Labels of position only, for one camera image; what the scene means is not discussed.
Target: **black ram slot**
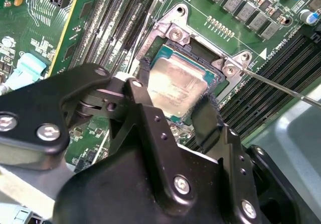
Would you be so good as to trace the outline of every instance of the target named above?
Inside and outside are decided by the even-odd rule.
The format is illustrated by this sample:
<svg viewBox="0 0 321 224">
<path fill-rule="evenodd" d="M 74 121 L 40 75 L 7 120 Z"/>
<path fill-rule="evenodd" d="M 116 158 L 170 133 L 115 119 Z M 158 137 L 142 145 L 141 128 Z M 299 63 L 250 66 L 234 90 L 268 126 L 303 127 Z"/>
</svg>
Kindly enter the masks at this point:
<svg viewBox="0 0 321 224">
<path fill-rule="evenodd" d="M 321 76 L 320 46 L 299 31 L 258 72 L 301 92 Z M 224 121 L 241 139 L 249 136 L 292 100 L 292 97 L 254 78 L 222 108 Z"/>
</svg>

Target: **black mechanical arm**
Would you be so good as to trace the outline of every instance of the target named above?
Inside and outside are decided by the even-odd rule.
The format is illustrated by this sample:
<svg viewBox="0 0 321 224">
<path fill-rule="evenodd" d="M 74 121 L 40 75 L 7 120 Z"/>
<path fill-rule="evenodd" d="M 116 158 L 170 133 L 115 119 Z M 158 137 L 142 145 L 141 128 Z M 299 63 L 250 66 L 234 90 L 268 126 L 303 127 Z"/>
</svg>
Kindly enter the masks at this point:
<svg viewBox="0 0 321 224">
<path fill-rule="evenodd" d="M 53 223 L 319 223 L 268 154 L 245 149 L 207 98 L 192 121 L 217 161 L 176 144 L 142 81 L 94 64 L 0 98 L 0 167 L 45 181 L 63 162 L 69 129 L 92 116 L 110 121 L 110 155 L 50 194 Z"/>
</svg>

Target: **capacitor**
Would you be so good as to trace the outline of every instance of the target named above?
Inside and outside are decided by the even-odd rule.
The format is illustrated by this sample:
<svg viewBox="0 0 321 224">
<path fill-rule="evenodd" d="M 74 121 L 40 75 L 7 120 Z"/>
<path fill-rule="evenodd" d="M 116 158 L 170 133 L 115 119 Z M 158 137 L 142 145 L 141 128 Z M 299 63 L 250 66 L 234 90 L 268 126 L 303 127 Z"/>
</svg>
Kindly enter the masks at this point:
<svg viewBox="0 0 321 224">
<path fill-rule="evenodd" d="M 302 10 L 299 13 L 299 19 L 307 25 L 314 25 L 318 20 L 318 15 L 310 10 Z"/>
</svg>

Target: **gray surface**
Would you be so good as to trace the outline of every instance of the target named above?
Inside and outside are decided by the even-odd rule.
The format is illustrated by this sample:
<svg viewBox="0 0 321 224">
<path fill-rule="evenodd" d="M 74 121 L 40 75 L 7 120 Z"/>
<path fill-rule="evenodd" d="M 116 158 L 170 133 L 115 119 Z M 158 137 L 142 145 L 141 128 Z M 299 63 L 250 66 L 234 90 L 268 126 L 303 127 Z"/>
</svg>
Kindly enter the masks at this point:
<svg viewBox="0 0 321 224">
<path fill-rule="evenodd" d="M 321 101 L 321 85 L 309 97 Z M 298 102 L 250 144 L 261 146 L 321 220 L 321 110 Z"/>
</svg>

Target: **bolt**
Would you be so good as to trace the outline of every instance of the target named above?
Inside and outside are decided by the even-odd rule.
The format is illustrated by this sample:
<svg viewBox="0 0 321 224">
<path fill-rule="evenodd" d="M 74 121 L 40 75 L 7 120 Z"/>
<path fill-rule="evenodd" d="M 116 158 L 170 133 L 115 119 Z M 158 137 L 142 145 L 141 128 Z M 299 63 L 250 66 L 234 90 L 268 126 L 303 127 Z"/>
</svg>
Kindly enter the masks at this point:
<svg viewBox="0 0 321 224">
<path fill-rule="evenodd" d="M 174 28 L 170 31 L 170 38 L 175 41 L 175 42 L 179 42 L 183 37 L 183 34 L 181 32 L 181 30 Z"/>
<path fill-rule="evenodd" d="M 174 186 L 180 194 L 186 195 L 187 193 L 190 192 L 190 185 L 189 185 L 187 179 L 185 179 L 181 176 L 175 177 Z"/>
<path fill-rule="evenodd" d="M 142 84 L 140 82 L 138 82 L 137 80 L 134 80 L 132 82 L 132 84 L 134 84 L 136 87 L 142 87 Z"/>
<path fill-rule="evenodd" d="M 256 218 L 256 211 L 255 211 L 254 207 L 252 206 L 252 204 L 249 203 L 247 200 L 242 201 L 242 208 L 243 208 L 245 214 L 249 218 L 251 218 L 251 219 Z"/>
<path fill-rule="evenodd" d="M 102 68 L 97 68 L 97 69 L 95 69 L 95 72 L 96 72 L 97 74 L 99 74 L 100 76 L 107 76 L 106 71 L 105 71 L 104 69 L 102 69 Z"/>
<path fill-rule="evenodd" d="M 0 131 L 5 132 L 12 130 L 17 126 L 17 120 L 10 115 L 1 115 L 0 116 Z"/>
<path fill-rule="evenodd" d="M 44 141 L 54 141 L 59 138 L 60 130 L 53 124 L 45 124 L 37 129 L 37 136 Z"/>
<path fill-rule="evenodd" d="M 256 151 L 260 154 L 260 155 L 264 155 L 264 151 L 259 148 L 259 147 L 256 147 Z"/>
</svg>

